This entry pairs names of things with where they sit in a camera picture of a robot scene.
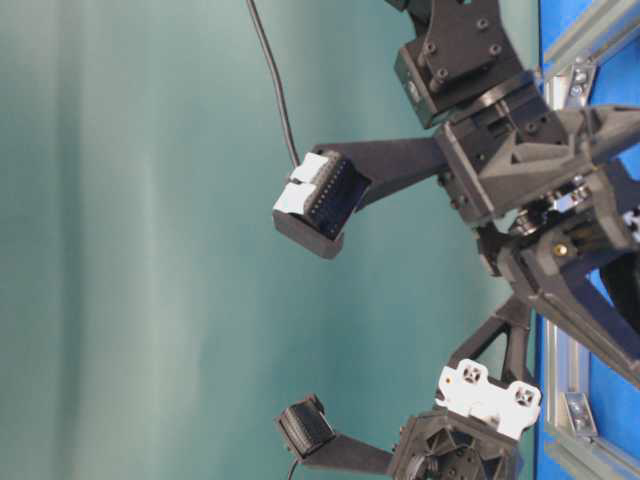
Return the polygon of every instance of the wire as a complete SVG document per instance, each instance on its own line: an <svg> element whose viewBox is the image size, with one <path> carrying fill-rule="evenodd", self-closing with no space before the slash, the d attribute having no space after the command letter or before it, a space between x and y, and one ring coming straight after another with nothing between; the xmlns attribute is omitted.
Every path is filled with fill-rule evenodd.
<svg viewBox="0 0 640 480"><path fill-rule="evenodd" d="M291 464L291 468L289 468L289 475L287 475L287 480L291 480L293 478L293 472L296 471L296 467L298 466L298 460L294 460Z"/></svg>
<svg viewBox="0 0 640 480"><path fill-rule="evenodd" d="M258 10L256 9L255 2L253 0L247 0L247 7L249 8L249 13L251 14L251 20L253 20L253 26L256 29L258 38L260 39L260 46L262 47L262 52L264 53L264 56L267 60L269 71L271 72L273 87L276 90L276 100L278 102L278 110L280 111L280 122L282 123L284 140L287 144L287 149L289 150L291 162L293 163L294 167L297 167L300 165L300 158L298 157L298 152L293 141L293 133L291 132L291 124L289 123L287 102L284 97L284 89L282 88L282 80L280 79L278 66L276 65L276 62L273 58L273 52L271 51L271 46L269 45L269 40L267 39L267 35L264 32L264 28L262 27L262 22L260 21L260 15L258 14Z"/></svg>

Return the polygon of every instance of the blue panel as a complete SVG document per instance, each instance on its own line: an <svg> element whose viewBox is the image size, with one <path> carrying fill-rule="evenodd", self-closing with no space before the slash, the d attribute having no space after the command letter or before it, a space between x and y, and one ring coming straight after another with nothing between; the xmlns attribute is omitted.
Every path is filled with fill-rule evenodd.
<svg viewBox="0 0 640 480"><path fill-rule="evenodd" d="M592 104L640 105L640 42L635 41L602 66ZM640 146L621 155L634 177L640 177ZM599 279L594 284L602 289ZM590 399L600 434L640 458L640 391L591 356Z"/></svg>
<svg viewBox="0 0 640 480"><path fill-rule="evenodd" d="M540 40L545 52L592 3L592 0L541 0Z"/></svg>
<svg viewBox="0 0 640 480"><path fill-rule="evenodd" d="M602 65L594 85L591 103L640 105L640 41L636 40ZM634 178L640 178L640 146L620 156Z"/></svg>
<svg viewBox="0 0 640 480"><path fill-rule="evenodd" d="M544 50L571 25L591 2L548 1L541 2L541 40ZM635 41L620 51L600 69L591 98L592 104L640 105L640 42ZM627 169L635 178L640 178L640 147L629 149L623 155ZM593 282L601 292L602 283L598 275ZM544 358L544 335L540 335L540 359ZM543 375L539 382L544 390ZM611 371L598 358L591 357L590 399L600 434L629 454L640 457L640 391L632 387ZM544 433L544 411L538 425L537 478L570 478L549 457L544 455L544 443L553 439Z"/></svg>

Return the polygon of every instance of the white mounting plate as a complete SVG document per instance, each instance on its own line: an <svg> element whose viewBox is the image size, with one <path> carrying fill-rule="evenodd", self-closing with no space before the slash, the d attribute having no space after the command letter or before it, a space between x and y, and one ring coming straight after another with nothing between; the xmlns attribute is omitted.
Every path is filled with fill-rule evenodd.
<svg viewBox="0 0 640 480"><path fill-rule="evenodd" d="M444 367L438 388L444 396L436 399L439 406L482 420L514 440L540 415L540 390L520 381L506 389L493 385L487 367L473 360L461 360L455 370Z"/></svg>

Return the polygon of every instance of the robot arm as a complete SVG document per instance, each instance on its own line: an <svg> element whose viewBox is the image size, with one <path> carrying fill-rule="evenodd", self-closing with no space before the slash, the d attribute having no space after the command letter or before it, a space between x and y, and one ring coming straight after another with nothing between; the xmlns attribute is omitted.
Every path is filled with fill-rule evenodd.
<svg viewBox="0 0 640 480"><path fill-rule="evenodd" d="M416 38L395 71L429 138L318 145L273 210L276 228L323 258L350 216L431 176L512 298L453 354L435 406L411 417L393 455L333 430L316 397L277 419L298 462L394 480L512 479L539 416L525 365L532 309L640 387L640 185L617 154L640 141L640 109L551 111L500 20L497 0L387 0ZM517 217L508 231L496 220ZM613 305L587 276L599 270ZM476 362L502 333L500 378Z"/></svg>
<svg viewBox="0 0 640 480"><path fill-rule="evenodd" d="M432 138L318 145L289 176L273 220L279 232L331 259L354 211L445 168Z"/></svg>
<svg viewBox="0 0 640 480"><path fill-rule="evenodd" d="M515 297L492 315L451 356L434 409L408 420L393 454L335 432L315 395L287 408L276 419L278 429L298 462L311 468L394 480L511 479L522 432L540 414L541 394L525 365L530 319L531 310ZM502 333L507 348L495 379L474 359Z"/></svg>

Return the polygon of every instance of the green backdrop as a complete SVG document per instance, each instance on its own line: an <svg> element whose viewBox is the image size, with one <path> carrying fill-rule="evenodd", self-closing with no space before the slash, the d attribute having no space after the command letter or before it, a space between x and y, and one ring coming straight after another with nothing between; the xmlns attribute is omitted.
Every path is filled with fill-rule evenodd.
<svg viewBox="0 0 640 480"><path fill-rule="evenodd" d="M537 2L503 3L535 64ZM405 16L258 7L301 151L422 134ZM389 448L505 298L432 182L354 217L333 262L276 234L289 164L241 0L9 0L0 45L2 479L284 478L272 419L311 391Z"/></svg>

